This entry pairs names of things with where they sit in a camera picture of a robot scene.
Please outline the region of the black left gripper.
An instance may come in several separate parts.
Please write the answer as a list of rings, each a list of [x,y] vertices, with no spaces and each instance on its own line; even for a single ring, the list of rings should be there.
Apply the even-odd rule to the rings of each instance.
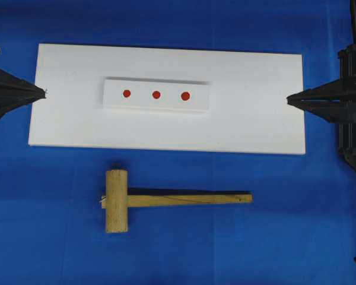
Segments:
[[[45,98],[43,89],[0,69],[0,119],[18,107]]]

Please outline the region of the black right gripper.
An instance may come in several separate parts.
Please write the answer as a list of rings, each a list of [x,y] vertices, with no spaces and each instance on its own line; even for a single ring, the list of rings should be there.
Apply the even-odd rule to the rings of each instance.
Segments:
[[[343,93],[340,102],[347,107],[347,117],[339,124],[339,151],[356,156],[356,44],[338,53]],[[299,100],[336,100],[341,94],[341,80],[310,88],[287,97],[287,104],[323,118],[328,122],[340,121],[338,103]]]

